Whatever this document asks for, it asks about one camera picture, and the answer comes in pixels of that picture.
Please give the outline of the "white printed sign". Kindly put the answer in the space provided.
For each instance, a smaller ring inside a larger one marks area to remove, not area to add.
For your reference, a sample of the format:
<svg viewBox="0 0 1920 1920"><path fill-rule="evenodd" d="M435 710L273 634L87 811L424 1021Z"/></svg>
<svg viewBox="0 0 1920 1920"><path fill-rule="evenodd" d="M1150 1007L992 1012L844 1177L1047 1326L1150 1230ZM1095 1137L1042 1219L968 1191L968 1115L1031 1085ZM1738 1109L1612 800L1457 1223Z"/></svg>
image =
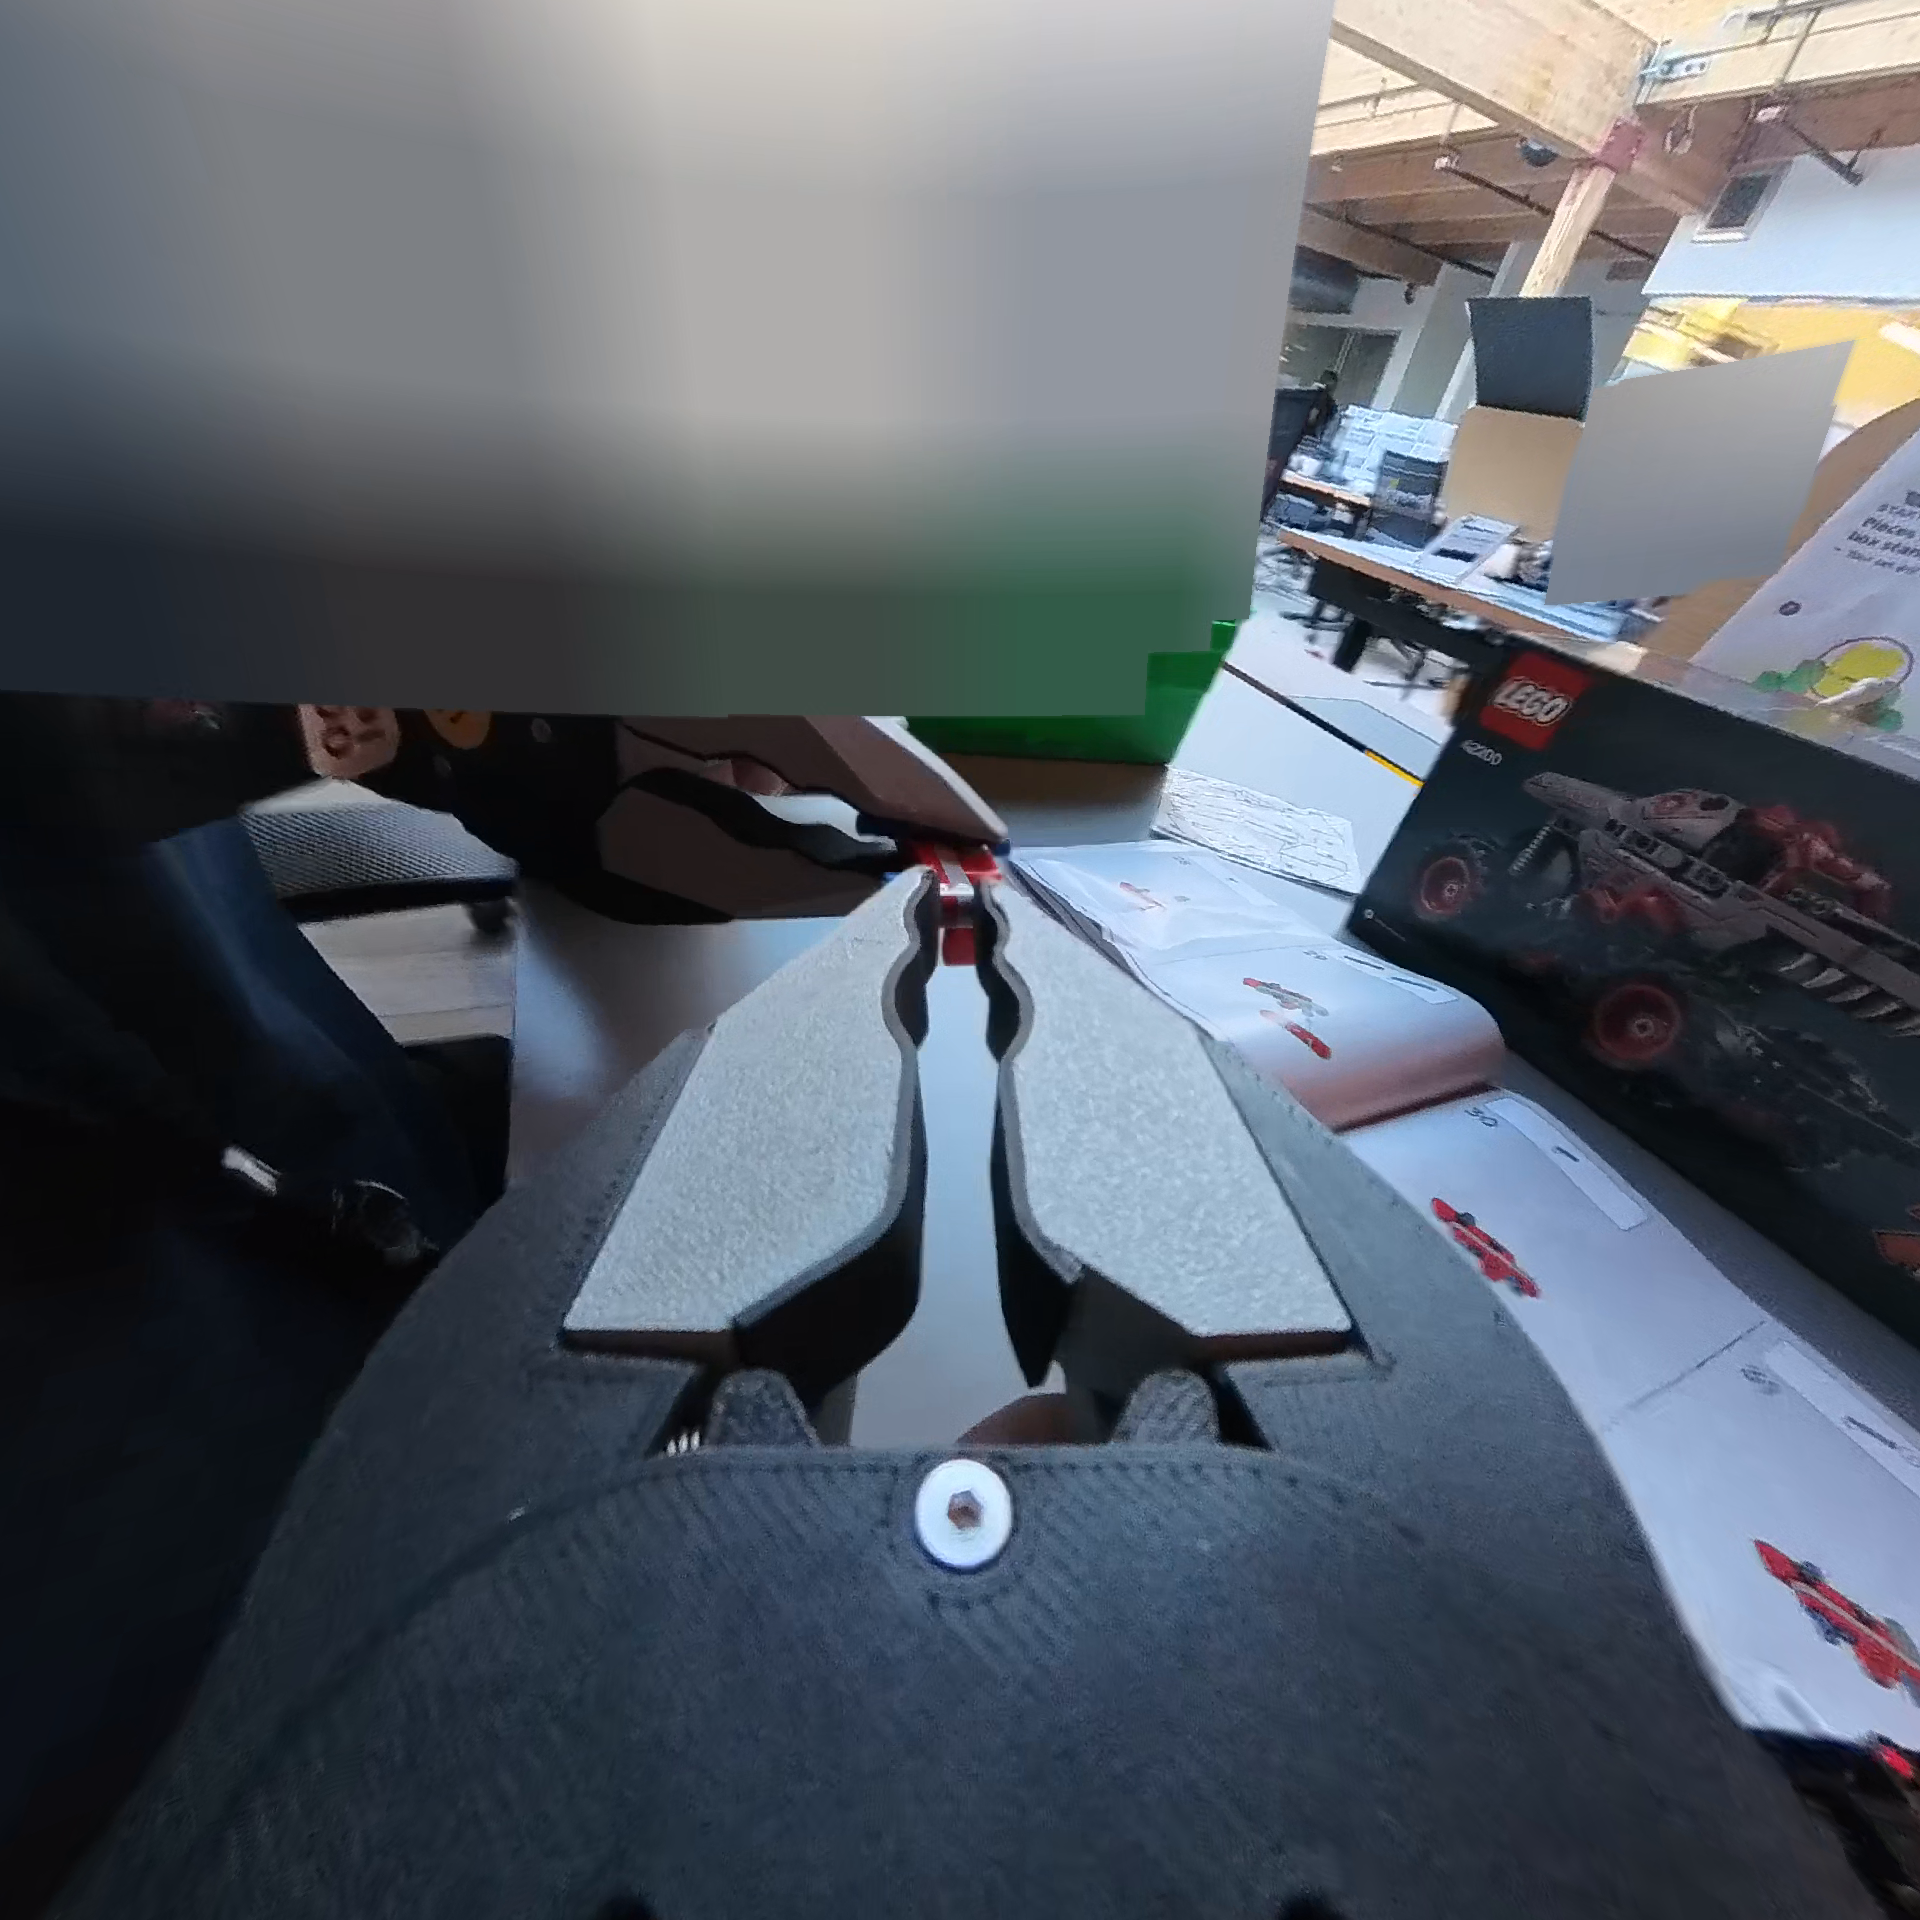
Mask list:
<svg viewBox="0 0 1920 1920"><path fill-rule="evenodd" d="M1870 730L1916 722L1916 438L1718 628L1696 662Z"/></svg>

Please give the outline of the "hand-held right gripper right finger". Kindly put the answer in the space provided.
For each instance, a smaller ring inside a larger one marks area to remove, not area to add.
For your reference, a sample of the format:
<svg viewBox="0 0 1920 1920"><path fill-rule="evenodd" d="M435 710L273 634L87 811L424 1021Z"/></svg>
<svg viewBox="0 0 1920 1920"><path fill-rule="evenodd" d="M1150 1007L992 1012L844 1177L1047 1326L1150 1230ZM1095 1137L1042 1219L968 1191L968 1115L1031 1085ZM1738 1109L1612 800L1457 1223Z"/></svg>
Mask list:
<svg viewBox="0 0 1920 1920"><path fill-rule="evenodd" d="M1357 1321L1205 1035L1019 887L978 924L1000 1305L1026 1383L1343 1352Z"/></svg>

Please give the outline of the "white sticker sheet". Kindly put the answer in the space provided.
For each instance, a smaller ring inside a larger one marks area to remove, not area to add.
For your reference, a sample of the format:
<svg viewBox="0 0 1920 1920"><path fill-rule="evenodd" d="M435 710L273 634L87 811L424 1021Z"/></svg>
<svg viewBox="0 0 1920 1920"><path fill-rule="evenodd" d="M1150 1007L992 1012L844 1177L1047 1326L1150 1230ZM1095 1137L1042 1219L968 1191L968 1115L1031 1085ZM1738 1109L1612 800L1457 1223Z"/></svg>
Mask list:
<svg viewBox="0 0 1920 1920"><path fill-rule="evenodd" d="M1238 779L1171 769L1150 832L1330 895L1363 890L1349 821Z"/></svg>

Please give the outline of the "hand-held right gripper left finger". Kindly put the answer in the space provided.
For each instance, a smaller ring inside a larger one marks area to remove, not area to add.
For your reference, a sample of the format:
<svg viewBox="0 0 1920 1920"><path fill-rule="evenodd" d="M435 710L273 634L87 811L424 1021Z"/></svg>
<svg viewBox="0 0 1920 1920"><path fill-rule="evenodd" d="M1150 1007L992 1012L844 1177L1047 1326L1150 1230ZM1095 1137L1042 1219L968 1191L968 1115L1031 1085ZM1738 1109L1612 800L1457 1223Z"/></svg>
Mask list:
<svg viewBox="0 0 1920 1920"><path fill-rule="evenodd" d="M921 1297L928 873L723 1012L565 1311L608 1356L766 1368L817 1403Z"/></svg>

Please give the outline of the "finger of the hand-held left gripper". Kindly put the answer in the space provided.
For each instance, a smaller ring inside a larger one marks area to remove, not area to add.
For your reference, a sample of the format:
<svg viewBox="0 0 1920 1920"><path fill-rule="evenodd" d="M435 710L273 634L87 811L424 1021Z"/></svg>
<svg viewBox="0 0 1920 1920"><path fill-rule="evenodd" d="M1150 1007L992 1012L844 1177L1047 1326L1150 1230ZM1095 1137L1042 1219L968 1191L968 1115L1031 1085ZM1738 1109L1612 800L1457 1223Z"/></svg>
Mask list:
<svg viewBox="0 0 1920 1920"><path fill-rule="evenodd" d="M731 757L770 795L828 795L882 832L943 845L1003 845L1003 815L905 728L868 715L735 715Z"/></svg>
<svg viewBox="0 0 1920 1920"><path fill-rule="evenodd" d="M893 840L798 823L706 772L650 769L598 815L608 874L723 920L844 917L901 868Z"/></svg>

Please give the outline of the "lego instruction booklet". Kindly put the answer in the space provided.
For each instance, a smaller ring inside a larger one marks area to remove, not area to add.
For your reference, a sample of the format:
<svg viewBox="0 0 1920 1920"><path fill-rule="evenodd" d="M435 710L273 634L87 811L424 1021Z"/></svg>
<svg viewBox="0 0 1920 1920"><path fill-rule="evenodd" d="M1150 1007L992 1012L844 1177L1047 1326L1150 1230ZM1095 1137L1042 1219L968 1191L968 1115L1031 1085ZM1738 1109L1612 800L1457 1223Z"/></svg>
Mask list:
<svg viewBox="0 0 1920 1920"><path fill-rule="evenodd" d="M1343 1134L1595 1426L1718 1687L1758 1730L1916 1746L1916 1352L1819 1284L1703 1252L1512 1089L1474 997L1173 843L1008 874Z"/></svg>

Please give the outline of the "long wooden desk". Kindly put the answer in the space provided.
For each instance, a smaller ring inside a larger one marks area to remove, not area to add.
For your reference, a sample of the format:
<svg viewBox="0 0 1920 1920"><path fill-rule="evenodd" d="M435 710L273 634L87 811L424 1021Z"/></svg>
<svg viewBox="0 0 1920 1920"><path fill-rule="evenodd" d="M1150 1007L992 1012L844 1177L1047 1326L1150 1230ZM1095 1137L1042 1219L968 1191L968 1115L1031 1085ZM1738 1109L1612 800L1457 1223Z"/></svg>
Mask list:
<svg viewBox="0 0 1920 1920"><path fill-rule="evenodd" d="M1542 595L1476 576L1441 582L1430 565L1392 541L1304 529L1279 529L1273 540L1308 563L1308 597L1340 615L1346 636L1337 665L1343 669L1359 662L1371 636L1430 651L1469 669L1491 669L1516 646L1548 646L1616 673L1638 673L1647 662L1647 646L1628 636L1596 636L1569 612L1546 606Z"/></svg>

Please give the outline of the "grey office chair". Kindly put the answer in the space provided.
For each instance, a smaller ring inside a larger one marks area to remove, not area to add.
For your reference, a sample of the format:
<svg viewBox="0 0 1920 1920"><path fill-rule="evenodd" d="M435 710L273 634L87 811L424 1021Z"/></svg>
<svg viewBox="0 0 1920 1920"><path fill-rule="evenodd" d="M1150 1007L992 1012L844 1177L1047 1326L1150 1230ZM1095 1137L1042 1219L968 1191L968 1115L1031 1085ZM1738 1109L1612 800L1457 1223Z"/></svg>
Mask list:
<svg viewBox="0 0 1920 1920"><path fill-rule="evenodd" d="M515 910L515 863L448 812L381 797L304 800L255 806L241 829L302 924L461 909L494 940Z"/></svg>

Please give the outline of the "black lego chassis assembly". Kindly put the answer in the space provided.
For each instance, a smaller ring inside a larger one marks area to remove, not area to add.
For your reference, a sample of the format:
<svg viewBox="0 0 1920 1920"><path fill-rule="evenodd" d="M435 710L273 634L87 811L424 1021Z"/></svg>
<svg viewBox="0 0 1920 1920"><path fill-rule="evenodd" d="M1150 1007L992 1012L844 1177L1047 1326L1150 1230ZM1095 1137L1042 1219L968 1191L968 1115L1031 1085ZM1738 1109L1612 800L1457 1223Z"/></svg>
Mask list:
<svg viewBox="0 0 1920 1920"><path fill-rule="evenodd" d="M1916 1749L1888 1737L1838 1742L1758 1730L1795 1797L1838 1838L1888 1917L1916 1917Z"/></svg>

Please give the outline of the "green plastic bin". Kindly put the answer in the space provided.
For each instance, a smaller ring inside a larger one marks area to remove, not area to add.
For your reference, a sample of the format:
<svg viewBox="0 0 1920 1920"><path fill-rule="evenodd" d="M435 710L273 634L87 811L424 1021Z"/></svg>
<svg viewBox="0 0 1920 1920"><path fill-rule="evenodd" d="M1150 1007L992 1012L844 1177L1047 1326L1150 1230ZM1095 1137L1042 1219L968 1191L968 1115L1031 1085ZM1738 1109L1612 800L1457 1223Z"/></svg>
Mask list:
<svg viewBox="0 0 1920 1920"><path fill-rule="evenodd" d="M908 730L943 757L1024 757L1024 762L1100 762L1162 769L1183 747L1197 717L1191 704L1148 715L1042 715L1042 717L925 717Z"/></svg>

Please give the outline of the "cardboard box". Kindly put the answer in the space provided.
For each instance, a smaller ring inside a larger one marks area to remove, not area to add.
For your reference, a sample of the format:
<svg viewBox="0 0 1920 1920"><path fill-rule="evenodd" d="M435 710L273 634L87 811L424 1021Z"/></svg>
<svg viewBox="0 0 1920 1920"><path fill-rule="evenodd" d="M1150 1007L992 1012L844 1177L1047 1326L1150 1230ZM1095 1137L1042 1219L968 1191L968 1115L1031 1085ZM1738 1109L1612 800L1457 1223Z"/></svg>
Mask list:
<svg viewBox="0 0 1920 1920"><path fill-rule="evenodd" d="M1499 518L1521 541L1548 541L1595 398L1595 304L1469 300L1469 344L1476 403L1457 420L1441 512Z"/></svg>

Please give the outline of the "lego set box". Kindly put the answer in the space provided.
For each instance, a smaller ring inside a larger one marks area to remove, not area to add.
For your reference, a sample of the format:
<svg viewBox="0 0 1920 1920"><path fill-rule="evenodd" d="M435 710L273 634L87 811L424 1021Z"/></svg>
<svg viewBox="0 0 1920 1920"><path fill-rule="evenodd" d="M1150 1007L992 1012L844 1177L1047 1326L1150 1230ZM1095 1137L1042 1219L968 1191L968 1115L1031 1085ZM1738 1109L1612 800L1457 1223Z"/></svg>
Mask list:
<svg viewBox="0 0 1920 1920"><path fill-rule="evenodd" d="M1914 740L1509 643L1349 930L1916 1342Z"/></svg>

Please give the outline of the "red lego beam assembly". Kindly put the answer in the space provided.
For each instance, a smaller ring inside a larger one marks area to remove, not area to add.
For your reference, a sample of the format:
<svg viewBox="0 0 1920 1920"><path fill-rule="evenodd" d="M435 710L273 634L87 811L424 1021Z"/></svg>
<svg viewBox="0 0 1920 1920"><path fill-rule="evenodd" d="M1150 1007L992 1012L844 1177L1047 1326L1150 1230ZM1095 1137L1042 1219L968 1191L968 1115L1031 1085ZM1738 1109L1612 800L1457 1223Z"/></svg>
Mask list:
<svg viewBox="0 0 1920 1920"><path fill-rule="evenodd" d="M992 845L957 845L933 840L901 843L901 880L908 882L905 934L919 976L937 968L978 968L990 940L987 901L1000 882Z"/></svg>

